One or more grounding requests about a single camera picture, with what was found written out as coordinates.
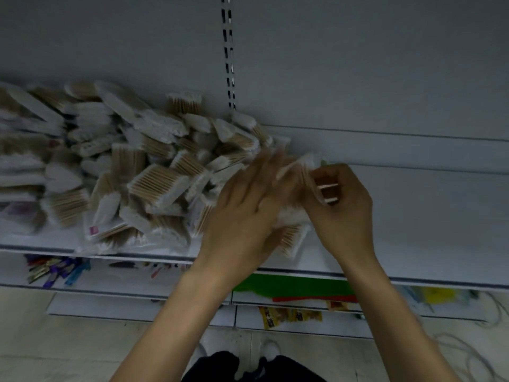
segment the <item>shoe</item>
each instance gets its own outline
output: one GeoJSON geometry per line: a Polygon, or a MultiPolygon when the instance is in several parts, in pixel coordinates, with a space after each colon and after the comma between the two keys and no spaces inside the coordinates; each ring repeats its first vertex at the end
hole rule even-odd
{"type": "Polygon", "coordinates": [[[268,362],[273,361],[278,355],[281,355],[281,349],[273,340],[266,341],[260,349],[260,357],[265,357],[268,362]]]}
{"type": "Polygon", "coordinates": [[[205,347],[201,343],[198,343],[198,346],[194,349],[194,353],[191,355],[191,359],[189,359],[189,363],[187,364],[187,370],[189,370],[191,367],[194,366],[194,364],[200,359],[201,357],[206,357],[207,351],[205,350],[205,347]]]}

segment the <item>white cord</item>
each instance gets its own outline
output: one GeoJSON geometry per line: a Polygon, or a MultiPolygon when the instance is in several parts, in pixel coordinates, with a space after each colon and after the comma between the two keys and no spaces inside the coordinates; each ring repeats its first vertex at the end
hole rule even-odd
{"type": "MultiPolygon", "coordinates": [[[[489,295],[492,298],[493,302],[495,303],[495,306],[497,307],[498,316],[494,323],[476,323],[476,324],[482,328],[497,327],[500,324],[500,322],[502,321],[502,312],[505,312],[508,317],[509,317],[509,312],[507,311],[507,308],[500,301],[498,301],[491,293],[489,293],[489,292],[486,292],[486,293],[487,293],[487,295],[489,295]]],[[[491,366],[491,363],[485,357],[483,357],[481,354],[479,354],[479,352],[474,347],[469,345],[467,342],[461,340],[457,336],[449,334],[449,333],[440,333],[440,334],[434,335],[433,339],[440,346],[453,348],[455,350],[460,350],[460,351],[463,351],[464,353],[467,353],[467,359],[465,361],[466,369],[456,368],[456,371],[458,373],[462,374],[463,376],[467,377],[469,382],[476,382],[474,375],[472,374],[472,371],[470,369],[470,365],[471,365],[473,359],[478,360],[481,363],[481,365],[483,365],[484,368],[487,370],[487,372],[489,373],[490,378],[491,378],[490,382],[498,382],[498,381],[509,382],[508,379],[505,379],[500,374],[497,374],[495,369],[493,368],[493,366],[491,366]],[[455,344],[443,342],[440,340],[440,338],[449,338],[449,339],[456,340],[462,346],[457,346],[455,344]]]]}

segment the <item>person's right hand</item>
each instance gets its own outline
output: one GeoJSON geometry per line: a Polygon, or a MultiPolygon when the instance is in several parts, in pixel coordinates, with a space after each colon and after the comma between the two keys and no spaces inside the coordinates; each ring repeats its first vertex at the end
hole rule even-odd
{"type": "Polygon", "coordinates": [[[362,265],[375,260],[372,233],[372,199],[366,188],[346,164],[322,166],[311,172],[325,199],[337,198],[331,205],[321,204],[306,191],[302,204],[323,246],[341,266],[362,265]]]}

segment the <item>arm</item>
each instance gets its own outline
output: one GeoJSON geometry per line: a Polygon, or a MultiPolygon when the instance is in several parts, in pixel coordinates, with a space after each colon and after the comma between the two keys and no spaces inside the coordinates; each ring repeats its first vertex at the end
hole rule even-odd
{"type": "Polygon", "coordinates": [[[334,205],[322,205],[310,192],[303,204],[359,300],[391,381],[459,382],[375,256],[372,200],[366,188],[344,164],[312,174],[318,185],[337,184],[322,190],[325,198],[338,198],[334,205]]]}
{"type": "Polygon", "coordinates": [[[282,154],[261,153],[227,182],[207,220],[197,259],[111,382],[181,380],[221,302],[280,241],[280,232],[271,233],[271,226],[298,181],[291,171],[272,186],[282,162],[282,154]]]}

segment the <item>black pants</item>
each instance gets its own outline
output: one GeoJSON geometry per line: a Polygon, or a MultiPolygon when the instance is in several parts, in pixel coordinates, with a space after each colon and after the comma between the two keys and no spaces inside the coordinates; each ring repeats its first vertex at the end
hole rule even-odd
{"type": "MultiPolygon", "coordinates": [[[[235,373],[239,368],[239,358],[228,351],[220,351],[209,357],[202,357],[189,369],[182,378],[182,382],[201,382],[217,380],[221,382],[235,381],[235,373]]],[[[300,363],[278,355],[274,360],[268,362],[261,358],[258,368],[253,372],[245,372],[241,382],[325,382],[325,380],[300,363]]]]}

